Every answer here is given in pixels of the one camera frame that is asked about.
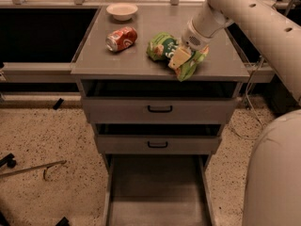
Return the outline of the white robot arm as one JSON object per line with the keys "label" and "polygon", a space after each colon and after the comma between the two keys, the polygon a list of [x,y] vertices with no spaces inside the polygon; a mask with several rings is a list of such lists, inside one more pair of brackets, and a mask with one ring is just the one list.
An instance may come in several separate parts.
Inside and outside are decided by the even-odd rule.
{"label": "white robot arm", "polygon": [[[262,0],[205,0],[182,32],[201,50],[217,31],[236,23],[301,99],[301,27]],[[243,226],[301,226],[301,111],[282,115],[262,131],[249,159]]]}

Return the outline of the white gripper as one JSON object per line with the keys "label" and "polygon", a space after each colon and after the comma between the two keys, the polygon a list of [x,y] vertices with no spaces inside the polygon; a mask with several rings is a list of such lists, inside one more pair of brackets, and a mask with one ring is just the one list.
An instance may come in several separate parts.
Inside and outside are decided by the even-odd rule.
{"label": "white gripper", "polygon": [[[192,21],[186,24],[182,32],[182,43],[185,46],[193,51],[200,51],[204,49],[210,41],[210,38],[206,38],[197,32]],[[169,68],[178,69],[191,57],[191,50],[185,46],[180,46],[175,50],[173,57],[168,63]]]}

